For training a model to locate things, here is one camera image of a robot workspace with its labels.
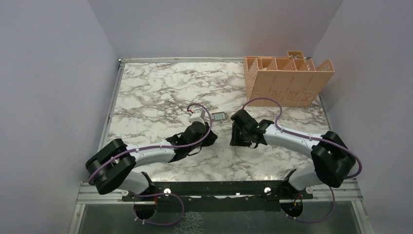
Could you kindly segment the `grey teal staple box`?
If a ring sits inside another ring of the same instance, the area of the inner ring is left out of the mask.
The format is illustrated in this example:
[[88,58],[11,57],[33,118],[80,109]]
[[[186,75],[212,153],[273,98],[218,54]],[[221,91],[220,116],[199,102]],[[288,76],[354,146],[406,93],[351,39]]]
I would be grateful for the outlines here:
[[212,121],[221,121],[226,119],[225,112],[216,112],[211,114]]

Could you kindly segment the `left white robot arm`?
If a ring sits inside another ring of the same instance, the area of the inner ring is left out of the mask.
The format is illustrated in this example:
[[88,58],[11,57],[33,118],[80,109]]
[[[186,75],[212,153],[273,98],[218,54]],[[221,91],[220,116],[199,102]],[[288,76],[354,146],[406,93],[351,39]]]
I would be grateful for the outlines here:
[[193,122],[185,131],[159,143],[132,146],[116,138],[100,149],[85,164],[90,174],[88,183],[101,195],[115,189],[129,190],[141,200],[151,198],[153,183],[145,172],[133,169],[153,163],[170,163],[195,154],[196,148],[211,146],[218,136],[207,122]]

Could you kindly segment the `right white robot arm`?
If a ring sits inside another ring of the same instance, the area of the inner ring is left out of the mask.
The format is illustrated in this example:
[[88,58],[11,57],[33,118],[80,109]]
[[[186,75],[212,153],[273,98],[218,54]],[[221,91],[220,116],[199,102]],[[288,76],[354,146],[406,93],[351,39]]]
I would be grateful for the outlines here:
[[313,164],[289,172],[280,187],[286,198],[294,198],[301,190],[325,184],[338,188],[356,163],[339,136],[331,131],[323,135],[305,134],[276,126],[263,119],[257,122],[247,111],[238,110],[232,120],[231,146],[256,148],[258,145],[283,147],[312,160]]

